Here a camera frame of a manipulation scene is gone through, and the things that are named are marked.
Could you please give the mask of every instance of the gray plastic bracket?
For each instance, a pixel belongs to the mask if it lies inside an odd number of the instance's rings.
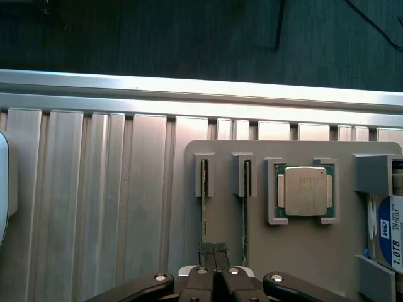
[[[340,172],[339,160],[330,158],[314,158],[314,165],[332,165],[333,166],[333,208],[334,217],[321,217],[321,224],[333,225],[340,222]]]
[[[195,154],[195,196],[202,196],[202,161],[207,161],[207,196],[214,196],[215,162],[214,153]]]
[[[288,218],[276,217],[276,203],[277,203],[277,190],[276,190],[276,165],[286,165],[287,159],[281,157],[269,157],[267,161],[267,188],[268,200],[266,209],[266,220],[270,225],[287,225]]]
[[[354,154],[356,159],[355,191],[393,195],[392,162],[403,161],[403,155]]]
[[[355,255],[355,259],[358,291],[373,302],[396,302],[395,272],[362,255]]]
[[[238,197],[245,196],[245,162],[250,161],[251,197],[258,195],[258,172],[256,169],[256,155],[253,153],[232,153],[233,160],[233,187],[232,192]]]

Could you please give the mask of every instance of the gray carpet floor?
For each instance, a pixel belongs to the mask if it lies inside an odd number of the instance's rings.
[[[353,2],[403,45],[403,1]],[[274,52],[279,3],[61,0],[66,31],[3,10],[0,68],[403,91],[403,52],[343,0],[288,0]]]

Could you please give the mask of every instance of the aluminum panel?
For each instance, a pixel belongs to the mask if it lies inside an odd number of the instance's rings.
[[[169,223],[169,259],[168,270],[177,272],[185,259],[184,229],[184,151],[192,140],[207,139],[208,120],[206,118],[176,118],[174,139],[174,162],[171,198],[171,219]]]
[[[123,134],[122,173],[120,176],[120,200],[118,209],[118,234],[116,246],[115,285],[121,285],[125,280],[126,268],[126,232],[127,205],[130,189],[130,171],[132,161],[133,120],[125,120]]]
[[[370,130],[367,127],[354,127],[353,140],[367,142],[370,140]]]
[[[199,116],[249,120],[288,121],[290,123],[320,123],[332,126],[355,125],[386,128],[403,127],[403,116],[393,111],[367,113],[359,111],[306,109],[305,107],[253,106],[234,103],[198,103],[189,101],[153,101],[150,99],[106,99],[73,96],[0,93],[0,108],[84,111],[88,113],[147,113],[153,115]]]
[[[226,118],[217,119],[217,140],[230,140],[231,129],[232,120],[228,120]]]
[[[290,124],[259,121],[258,140],[290,140]]]
[[[82,113],[50,114],[38,209],[38,301],[72,299],[82,118]]]
[[[9,110],[8,133],[18,151],[18,213],[9,220],[0,250],[0,301],[26,301],[35,263],[35,204],[42,113]]]
[[[80,301],[115,285],[124,121],[124,115],[94,114],[91,118],[88,165],[84,171]]]
[[[298,124],[298,140],[329,140],[328,125]]]
[[[338,126],[338,140],[350,141],[351,140],[351,126]]]
[[[119,75],[64,74],[0,69],[0,88],[31,90],[43,93],[63,93],[92,90],[102,95],[167,96],[176,99],[231,100],[249,104],[275,104],[333,107],[357,107],[403,111],[403,94],[399,92],[362,91],[321,87],[288,86],[158,77],[128,77]]]
[[[234,129],[232,131],[233,140],[249,140],[249,121],[234,121]]]
[[[403,148],[403,129],[377,128],[379,142],[397,142]]]
[[[134,116],[125,281],[159,268],[165,139],[165,116]]]

